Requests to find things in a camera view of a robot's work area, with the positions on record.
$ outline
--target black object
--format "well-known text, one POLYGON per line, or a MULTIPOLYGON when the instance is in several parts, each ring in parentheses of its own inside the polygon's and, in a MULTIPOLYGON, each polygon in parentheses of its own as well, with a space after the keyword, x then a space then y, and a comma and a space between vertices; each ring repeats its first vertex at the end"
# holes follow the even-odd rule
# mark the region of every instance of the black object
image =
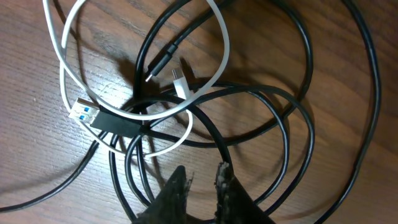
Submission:
POLYGON ((218 166, 216 189, 217 224, 275 224, 251 200, 228 163, 218 166))
POLYGON ((119 136, 133 138, 139 133, 142 121, 124 118, 99 106, 99 113, 90 126, 119 136))
POLYGON ((173 57, 174 52, 178 48, 177 45, 170 44, 165 46, 151 61, 148 65, 148 71, 146 72, 146 78, 155 77, 159 74, 159 72, 166 66, 166 64, 173 57))
MULTIPOLYGON (((184 166, 178 166, 155 201, 132 224, 187 224, 187 196, 192 180, 187 181, 184 166)), ((217 224, 274 224, 254 204, 229 164, 218 167, 216 177, 217 224)))
MULTIPOLYGON (((226 7, 229 4, 231 4, 234 0, 225 0, 223 2, 220 2, 218 5, 219 7, 226 7)), ((303 41, 303 46, 304 46, 304 50, 305 50, 305 73, 304 73, 304 78, 303 81, 301 83, 301 86, 296 94, 296 99, 298 99, 299 101, 302 101, 305 97, 305 94, 307 93, 308 89, 310 88, 310 84, 311 84, 311 80, 312 80, 312 73, 313 73, 313 52, 312 52, 312 44, 311 44, 311 40, 310 40, 310 34, 308 29, 305 26, 305 23, 303 21, 303 19, 301 19, 301 17, 299 16, 299 13, 296 12, 293 8, 291 8, 288 4, 286 4, 284 1, 281 0, 271 0, 277 7, 279 7, 281 10, 283 10, 292 20, 292 22, 294 23, 294 25, 296 26, 297 30, 299 31, 300 37, 303 41)), ((173 5, 171 5, 167 10, 171 10, 173 9, 172 7, 173 5)), ((171 41, 169 43, 170 44, 174 44, 174 45, 178 45, 179 43, 181 43, 182 38, 185 38, 189 33, 191 33, 193 31, 193 28, 198 27, 201 23, 203 23, 205 20, 209 19, 211 17, 211 15, 213 15, 213 11, 211 9, 209 9, 209 11, 205 12, 202 16, 198 17, 197 19, 195 19, 193 22, 191 22, 183 31, 181 31, 175 38, 173 41, 171 41)), ((139 63, 144 63, 143 60, 139 60, 140 57, 137 58, 137 62, 139 63)), ((189 84, 190 88, 192 90, 197 90, 199 89, 201 86, 203 86, 205 83, 192 83, 189 84)), ((237 83, 228 83, 228 82, 216 82, 213 86, 217 86, 217 87, 225 87, 225 88, 229 88, 229 87, 233 87, 233 86, 240 86, 242 84, 237 84, 237 83)), ((141 89, 141 83, 139 83, 138 81, 135 82, 134 85, 134 89, 135 90, 140 90, 141 89)), ((164 93, 168 93, 168 94, 174 94, 175 90, 171 89, 169 91, 166 91, 164 93)), ((256 95, 260 95, 261 93, 259 92, 254 92, 251 93, 249 92, 249 94, 257 97, 256 95)), ((284 109, 283 111, 281 111, 280 113, 282 114, 282 117, 285 119, 287 118, 295 109, 294 106, 292 106, 291 103, 289 103, 284 109)), ((227 145, 232 146, 235 144, 239 144, 245 141, 248 141, 250 139, 253 139, 257 136, 260 136, 264 133, 266 133, 267 131, 271 130, 272 128, 277 126, 277 121, 276 119, 270 119, 268 122, 266 122, 265 124, 261 125, 260 127, 249 131, 247 133, 241 134, 239 136, 233 136, 230 138, 225 138, 224 140, 226 141, 227 145)), ((161 138, 164 140, 168 140, 168 141, 172 141, 172 142, 176 142, 178 141, 180 138, 176 137, 176 136, 172 136, 166 133, 159 133, 159 132, 150 132, 148 133, 149 136, 154 137, 154 138, 161 138)), ((183 142, 184 145, 187 146, 191 146, 191 147, 202 147, 202 148, 214 148, 216 147, 216 144, 213 142, 196 142, 196 141, 189 141, 189 140, 185 140, 183 142)))
MULTIPOLYGON (((111 139, 111 147, 116 147, 116 143, 118 142, 119 137, 114 135, 114 138, 111 139)), ((123 207, 124 212, 126 212, 127 217, 129 217, 130 221, 134 221, 137 217, 136 214, 132 211, 129 203, 127 202, 122 188, 120 186, 119 178, 118 178, 118 169, 116 167, 116 158, 115 155, 112 151, 109 151, 109 169, 111 170, 111 177, 112 177, 112 183, 113 183, 113 188, 116 193, 116 196, 118 196, 118 199, 120 201, 120 204, 123 207)))
POLYGON ((178 166, 156 199, 133 224, 186 224, 187 182, 184 166, 178 166))
MULTIPOLYGON (((232 163, 229 161, 230 160, 229 151, 226 148, 226 143, 223 141, 223 137, 221 136, 220 132, 216 129, 216 127, 211 122, 211 120, 209 120, 209 118, 206 116, 206 114, 204 114, 201 110, 199 110, 195 105, 200 104, 204 101, 212 100, 215 98, 219 98, 219 97, 234 94, 234 93, 242 93, 242 92, 254 93, 254 92, 259 92, 259 91, 264 92, 265 94, 271 93, 271 94, 280 95, 283 98, 285 98, 286 100, 288 100, 289 102, 291 102, 302 113, 303 118, 304 118, 305 122, 307 123, 307 127, 308 127, 307 153, 303 160, 303 164, 301 165, 298 174, 295 176, 294 180, 289 185, 289 187, 286 189, 286 191, 278 198, 278 200, 268 210, 265 211, 265 213, 267 215, 269 215, 270 214, 269 211, 274 211, 275 209, 277 209, 287 199, 287 197, 293 192, 294 188, 296 188, 296 186, 301 181, 301 179, 310 163, 310 159, 311 159, 313 147, 314 147, 314 142, 315 142, 315 130, 314 130, 310 115, 305 110, 305 108, 292 95, 290 95, 289 93, 287 93, 284 90, 281 90, 274 86, 253 85, 253 86, 236 86, 236 87, 226 88, 223 90, 218 90, 218 91, 214 91, 214 92, 205 94, 205 95, 201 96, 197 101, 195 101, 192 105, 189 105, 188 107, 186 107, 186 109, 190 110, 209 130, 212 138, 215 140, 215 143, 218 146, 218 150, 220 151, 223 161, 228 162, 229 165, 232 166, 232 163)), ((135 102, 135 104, 132 104, 129 106, 141 107, 141 105, 158 102, 158 101, 167 101, 167 102, 179 104, 183 101, 183 99, 178 98, 176 96, 163 94, 163 95, 159 95, 159 96, 146 97, 143 100, 141 100, 140 102, 135 102)), ((274 116, 277 119, 278 125, 281 128, 283 135, 285 135, 287 130, 284 125, 281 125, 281 123, 283 121, 277 114, 277 111, 274 108, 274 106, 272 105, 272 103, 269 103, 267 100, 263 100, 263 99, 261 99, 261 101, 270 109, 272 114, 274 114, 274 116)), ((158 120, 152 120, 149 123, 145 124, 143 126, 142 135, 145 133, 144 128, 146 128, 146 127, 153 128, 155 125, 158 125, 160 122, 162 122, 165 119, 167 119, 167 118, 160 118, 158 120)), ((141 137, 142 136, 140 135, 139 137, 134 138, 130 142, 130 145, 127 147, 127 153, 126 153, 124 165, 126 168, 126 174, 127 174, 126 177, 127 177, 128 183, 133 181, 131 171, 128 171, 128 169, 131 169, 130 168, 131 167, 130 166, 131 155, 132 155, 134 148, 136 148, 136 146, 137 146, 138 140, 141 137)), ((141 157, 142 157, 142 155, 139 155, 139 153, 137 153, 137 156, 138 156, 138 159, 141 159, 141 157)), ((287 160, 284 159, 281 171, 283 171, 286 167, 287 167, 287 160)), ((145 169, 144 166, 138 166, 138 168, 140 171, 145 169)), ((276 180, 271 184, 271 186, 269 186, 269 188, 259 198, 257 198, 254 202, 255 203, 262 202, 266 197, 268 197, 276 189, 276 187, 278 186, 278 184, 280 183, 280 181, 282 179, 283 179, 283 173, 280 172, 280 174, 278 175, 276 180)), ((145 183, 148 183, 147 176, 141 175, 141 180, 144 185, 144 190, 147 191, 147 189, 150 189, 150 187, 145 184, 145 183)), ((142 195, 140 191, 136 192, 133 190, 133 192, 136 195, 142 195)), ((206 221, 206 223, 213 223, 213 222, 214 222, 214 220, 206 221)))

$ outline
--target wooden table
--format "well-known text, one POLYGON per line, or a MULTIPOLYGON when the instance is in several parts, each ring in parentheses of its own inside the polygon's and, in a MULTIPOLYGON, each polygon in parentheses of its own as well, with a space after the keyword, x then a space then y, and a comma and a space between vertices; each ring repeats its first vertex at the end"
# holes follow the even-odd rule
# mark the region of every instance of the wooden table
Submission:
MULTIPOLYGON (((71 38, 68 61, 102 97, 120 106, 131 97, 134 62, 154 20, 172 0, 93 0, 82 10, 77 27, 81 40, 71 38)), ((398 219, 398 3, 357 0, 377 48, 382 77, 382 109, 375 137, 360 176, 344 204, 327 223, 395 223, 398 219)), ((74 1, 59 1, 64 14, 74 1)), ((330 206, 353 166, 365 127, 371 92, 363 41, 350 14, 335 0, 289 1, 303 16, 311 34, 315 69, 304 105, 313 115, 316 145, 310 167, 293 194, 271 217, 277 223, 311 223, 330 206)), ((51 2, 58 37, 63 23, 51 2)), ((161 28, 147 62, 181 28, 208 6, 194 0, 161 28)), ((0 206, 25 202, 58 185, 79 163, 90 138, 68 119, 59 92, 59 61, 50 42, 40 1, 2 0, 0 7, 0 206)), ((224 80, 262 83, 297 92, 305 70, 299 34, 290 19, 267 1, 236 1, 223 10, 231 39, 224 80)), ((223 42, 218 23, 210 19, 182 42, 173 60, 149 85, 170 84, 170 70, 184 58, 197 78, 218 68, 223 42)), ((70 78, 73 101, 87 98, 70 78)), ((258 127, 271 118, 264 105, 248 94, 207 102, 200 108, 224 136, 258 127)), ((151 111, 162 110, 162 107, 151 111)), ((195 122, 190 139, 207 141, 195 122)), ((301 115, 289 116, 291 160, 283 183, 261 208, 269 207, 296 175, 302 161, 307 129, 301 115)), ((181 135, 183 125, 169 119, 159 130, 181 135)), ((144 146, 161 149, 170 143, 145 139, 144 146)), ((236 174, 249 194, 258 197, 280 167, 279 128, 229 148, 236 174)), ((216 149, 179 147, 147 160, 154 192, 179 165, 195 173, 188 212, 212 218, 216 209, 213 182, 220 155, 216 149)), ((136 213, 144 207, 128 191, 118 156, 120 179, 136 213)), ((141 187, 136 167, 136 182, 141 187)), ((26 210, 0 215, 0 223, 129 223, 114 193, 108 153, 100 149, 85 171, 67 189, 26 210)))

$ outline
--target wooden surface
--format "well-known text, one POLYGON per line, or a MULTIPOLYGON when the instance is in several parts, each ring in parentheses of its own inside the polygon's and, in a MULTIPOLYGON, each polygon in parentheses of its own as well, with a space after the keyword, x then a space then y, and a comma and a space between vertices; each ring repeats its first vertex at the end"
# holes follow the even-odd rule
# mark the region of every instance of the wooden surface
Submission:
MULTIPOLYGON (((74 1, 60 0, 64 14, 74 1)), ((68 61, 89 86, 113 105, 132 93, 134 62, 154 19, 172 0, 93 0, 79 16, 81 40, 71 38, 68 61)), ((303 180, 271 217, 277 223, 312 223, 344 186, 359 149, 369 107, 370 72, 363 41, 350 14, 335 0, 289 1, 305 19, 311 34, 315 69, 305 99, 316 126, 316 145, 303 180)), ((327 223, 395 223, 398 219, 398 2, 357 0, 377 48, 382 77, 382 110, 375 137, 360 176, 344 204, 327 223)), ((58 37, 62 21, 51 2, 58 37)), ((150 48, 147 63, 182 27, 208 6, 194 0, 173 15, 150 48)), ((63 181, 76 167, 92 139, 67 118, 58 82, 59 61, 50 42, 39 0, 1 0, 0 7, 0 206, 41 195, 63 181)), ((276 85, 295 93, 303 78, 303 46, 289 18, 267 1, 237 0, 223 11, 231 39, 224 80, 276 85)), ((180 45, 173 60, 154 81, 170 83, 170 69, 183 57, 196 77, 209 77, 223 53, 221 32, 212 18, 180 45)), ((73 101, 85 96, 67 78, 73 101)), ((219 98, 200 106, 224 136, 244 133, 266 122, 270 112, 247 94, 219 98)), ((206 141, 198 121, 190 139, 206 141)), ((289 116, 291 160, 283 183, 261 208, 270 206, 296 175, 307 130, 301 115, 289 116)), ((169 119, 161 129, 182 134, 183 125, 169 119)), ((145 140, 147 150, 169 142, 145 140)), ((280 167, 282 138, 272 131, 229 148, 236 173, 250 195, 259 196, 280 167)), ((136 213, 143 206, 128 191, 119 156, 120 179, 136 213)), ((188 212, 212 218, 213 185, 220 155, 216 149, 179 147, 147 160, 155 193, 179 165, 195 173, 188 212)), ((134 176, 141 187, 136 167, 134 176)), ((54 198, 23 211, 0 215, 0 223, 129 223, 114 193, 108 153, 100 149, 85 171, 54 198)))

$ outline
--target usb connector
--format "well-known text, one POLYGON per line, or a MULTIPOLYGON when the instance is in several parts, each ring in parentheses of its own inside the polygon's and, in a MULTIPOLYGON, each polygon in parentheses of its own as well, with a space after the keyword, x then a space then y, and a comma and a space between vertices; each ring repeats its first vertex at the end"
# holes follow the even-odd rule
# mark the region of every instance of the usb connector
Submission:
POLYGON ((183 74, 181 68, 173 69, 172 73, 174 77, 173 84, 175 91, 177 92, 177 96, 186 100, 191 95, 191 91, 189 90, 185 75, 183 74))
POLYGON ((155 77, 157 74, 159 74, 159 72, 172 59, 177 47, 178 46, 175 44, 167 45, 156 55, 153 61, 148 65, 145 82, 148 82, 152 77, 155 77))
POLYGON ((100 109, 94 103, 78 98, 72 106, 69 118, 91 124, 99 112, 100 109))
POLYGON ((103 106, 96 106, 94 103, 81 98, 73 104, 69 118, 88 123, 92 128, 128 138, 137 135, 142 126, 142 121, 124 118, 110 112, 103 106))

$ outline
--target metal usb plug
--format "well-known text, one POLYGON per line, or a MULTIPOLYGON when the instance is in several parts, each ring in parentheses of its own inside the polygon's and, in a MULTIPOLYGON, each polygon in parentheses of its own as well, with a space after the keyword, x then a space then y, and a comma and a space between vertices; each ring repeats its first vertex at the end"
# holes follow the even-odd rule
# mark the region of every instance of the metal usb plug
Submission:
POLYGON ((97 117, 100 109, 94 103, 78 98, 73 104, 69 118, 91 124, 97 117))

